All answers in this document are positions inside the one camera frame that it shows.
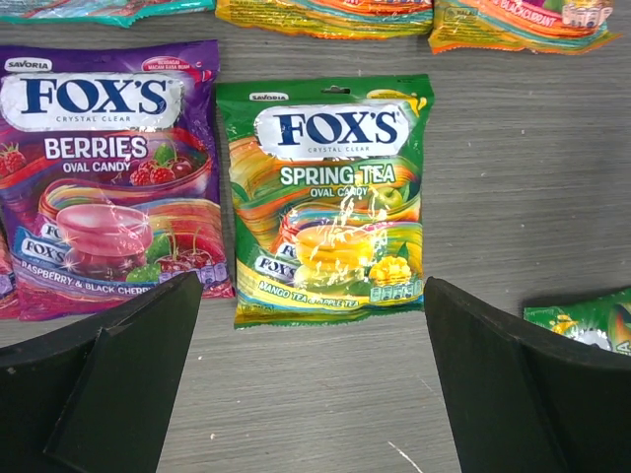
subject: candy packaging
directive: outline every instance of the candy packaging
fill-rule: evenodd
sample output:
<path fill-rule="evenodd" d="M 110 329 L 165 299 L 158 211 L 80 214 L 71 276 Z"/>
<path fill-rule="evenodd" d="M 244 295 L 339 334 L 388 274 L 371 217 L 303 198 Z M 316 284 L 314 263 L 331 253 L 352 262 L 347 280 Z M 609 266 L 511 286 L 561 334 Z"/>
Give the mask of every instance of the candy packaging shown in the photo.
<path fill-rule="evenodd" d="M 211 9 L 214 0 L 0 0 L 0 20 L 11 23 L 99 22 L 129 27 L 140 18 Z"/>
<path fill-rule="evenodd" d="M 217 43 L 0 47 L 0 205 L 22 318 L 96 312 L 183 271 L 231 297 L 209 123 Z"/>
<path fill-rule="evenodd" d="M 20 305 L 11 254 L 4 236 L 0 234 L 0 318 L 17 318 L 19 315 Z"/>
<path fill-rule="evenodd" d="M 218 18 L 242 27 L 340 39 L 427 34 L 431 0 L 219 0 Z"/>
<path fill-rule="evenodd" d="M 457 47 L 578 54 L 612 39 L 613 0 L 435 0 L 434 52 Z"/>
<path fill-rule="evenodd" d="M 236 326 L 422 307 L 427 76 L 218 86 L 236 213 Z"/>
<path fill-rule="evenodd" d="M 524 318 L 568 338 L 631 356 L 631 290 L 580 304 L 527 307 Z"/>

